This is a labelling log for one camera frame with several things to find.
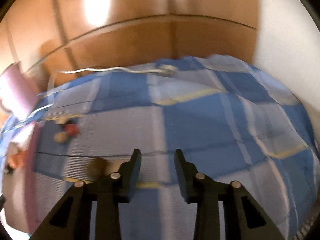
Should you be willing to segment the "orange mandarin fruit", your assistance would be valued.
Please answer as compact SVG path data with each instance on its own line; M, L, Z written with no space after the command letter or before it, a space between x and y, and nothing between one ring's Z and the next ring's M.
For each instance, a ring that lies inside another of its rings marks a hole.
M20 151L8 157L8 164L12 169L23 168L25 166L25 158L27 151Z

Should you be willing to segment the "small beige potato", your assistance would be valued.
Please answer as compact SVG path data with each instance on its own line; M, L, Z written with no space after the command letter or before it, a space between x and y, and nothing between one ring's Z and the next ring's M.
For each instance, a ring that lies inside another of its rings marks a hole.
M64 144L69 140L69 135L67 132L57 132L54 135L54 141L58 144Z

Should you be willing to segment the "red tomato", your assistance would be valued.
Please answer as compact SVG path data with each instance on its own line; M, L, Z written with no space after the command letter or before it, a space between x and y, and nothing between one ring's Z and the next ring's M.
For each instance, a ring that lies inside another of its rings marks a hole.
M79 133L79 128L76 124L66 124L64 130L69 137L75 137Z

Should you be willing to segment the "blue plaid tablecloth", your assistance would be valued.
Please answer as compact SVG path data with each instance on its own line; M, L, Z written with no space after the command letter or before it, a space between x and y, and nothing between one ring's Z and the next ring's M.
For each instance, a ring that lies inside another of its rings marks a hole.
M174 165L185 159L215 181L240 181L292 239L319 188L319 153L311 120L281 83L244 61L163 59L131 72L91 74L57 87L30 121L41 132L34 158L39 219L72 182L89 180L92 159L142 153L139 187L121 204L123 239L192 239L196 205L184 202ZM79 133L54 141L66 124Z

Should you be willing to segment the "pink electric kettle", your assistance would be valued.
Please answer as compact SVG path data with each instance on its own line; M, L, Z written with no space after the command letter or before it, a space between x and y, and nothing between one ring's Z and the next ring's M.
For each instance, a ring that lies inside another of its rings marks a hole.
M18 62L1 74L1 110L23 121L33 112L39 97L20 71Z

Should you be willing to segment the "wooden panelled wardrobe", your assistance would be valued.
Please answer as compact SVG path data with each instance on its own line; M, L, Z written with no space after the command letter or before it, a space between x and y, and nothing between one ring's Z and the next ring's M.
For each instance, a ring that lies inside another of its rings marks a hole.
M252 62L258 0L11 0L1 68L44 88L62 70L226 54Z

